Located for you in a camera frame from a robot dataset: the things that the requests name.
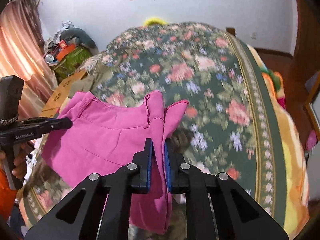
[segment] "wooden floor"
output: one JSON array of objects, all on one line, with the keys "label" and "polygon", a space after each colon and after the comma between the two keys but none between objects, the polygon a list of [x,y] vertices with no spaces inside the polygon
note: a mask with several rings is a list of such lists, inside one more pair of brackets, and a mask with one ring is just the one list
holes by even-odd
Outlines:
[{"label": "wooden floor", "polygon": [[304,108],[308,92],[303,83],[289,78],[292,59],[272,54],[259,55],[268,69],[278,71],[283,77],[286,109],[296,124],[300,141],[305,149],[309,133],[313,129]]}]

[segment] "power socket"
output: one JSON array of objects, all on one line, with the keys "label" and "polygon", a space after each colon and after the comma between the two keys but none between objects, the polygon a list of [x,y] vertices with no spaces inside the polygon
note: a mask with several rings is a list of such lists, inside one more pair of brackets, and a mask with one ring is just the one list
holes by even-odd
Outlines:
[{"label": "power socket", "polygon": [[251,33],[251,38],[254,40],[257,39],[257,33]]}]

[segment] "metal screw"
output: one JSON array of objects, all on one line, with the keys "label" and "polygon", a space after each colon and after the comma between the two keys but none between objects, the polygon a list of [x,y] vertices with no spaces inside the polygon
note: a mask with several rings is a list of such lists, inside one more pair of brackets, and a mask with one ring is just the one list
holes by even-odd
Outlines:
[{"label": "metal screw", "polygon": [[180,165],[180,168],[183,170],[188,170],[190,169],[190,164],[189,163],[183,163]]},{"label": "metal screw", "polygon": [[89,180],[95,181],[99,178],[99,174],[98,173],[91,173],[89,175]]},{"label": "metal screw", "polygon": [[127,167],[129,170],[135,170],[138,167],[138,165],[135,163],[129,163]]},{"label": "metal screw", "polygon": [[228,178],[229,178],[228,174],[226,174],[226,173],[224,173],[224,172],[222,172],[222,173],[219,174],[219,179],[226,180],[226,179],[228,179]]}]

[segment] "pink pants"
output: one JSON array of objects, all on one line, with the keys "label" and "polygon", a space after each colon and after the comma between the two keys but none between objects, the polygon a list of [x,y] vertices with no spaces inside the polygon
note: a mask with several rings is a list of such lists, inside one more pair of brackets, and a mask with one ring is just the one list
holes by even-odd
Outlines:
[{"label": "pink pants", "polygon": [[164,141],[180,123],[188,101],[164,108],[161,92],[152,91],[143,105],[123,108],[78,92],[59,115],[73,121],[68,130],[52,131],[42,157],[71,187],[93,172],[107,175],[132,161],[151,138],[155,150],[151,187],[146,195],[133,195],[130,223],[164,234],[171,216],[171,195],[164,171]]}]

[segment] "curtain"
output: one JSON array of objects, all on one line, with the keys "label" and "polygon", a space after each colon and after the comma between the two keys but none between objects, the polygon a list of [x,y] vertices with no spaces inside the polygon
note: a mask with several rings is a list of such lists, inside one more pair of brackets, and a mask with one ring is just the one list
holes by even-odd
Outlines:
[{"label": "curtain", "polygon": [[54,72],[43,58],[43,38],[35,0],[13,0],[0,15],[0,78],[16,75],[25,81],[19,118],[39,116],[57,87]]}]

